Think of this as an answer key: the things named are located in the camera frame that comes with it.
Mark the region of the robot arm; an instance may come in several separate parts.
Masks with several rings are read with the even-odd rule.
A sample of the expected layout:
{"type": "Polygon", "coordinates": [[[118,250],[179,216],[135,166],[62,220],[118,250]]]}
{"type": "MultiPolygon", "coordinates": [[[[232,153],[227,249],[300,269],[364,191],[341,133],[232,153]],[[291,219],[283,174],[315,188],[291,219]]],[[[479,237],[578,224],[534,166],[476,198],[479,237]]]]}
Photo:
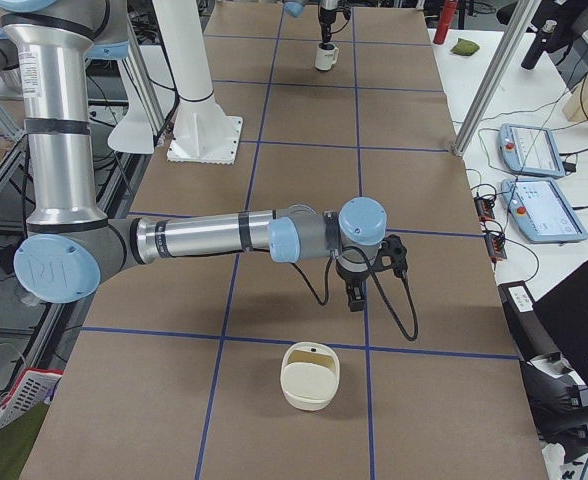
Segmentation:
{"type": "MultiPolygon", "coordinates": [[[[298,18],[303,13],[305,7],[309,4],[308,0],[286,0],[283,1],[283,10],[291,17],[298,18]]],[[[332,32],[332,27],[336,21],[340,9],[339,0],[318,0],[317,17],[322,31],[332,32]]]]}
{"type": "Polygon", "coordinates": [[[87,68],[125,64],[134,33],[123,1],[2,1],[2,37],[17,50],[26,149],[20,188],[24,239],[13,272],[24,290],[51,304],[77,302],[117,274],[158,259],[260,251],[278,263],[323,258],[337,264],[351,310],[373,273],[387,230],[370,198],[319,213],[284,209],[155,220],[129,217],[139,172],[134,148],[93,152],[87,68]]]}

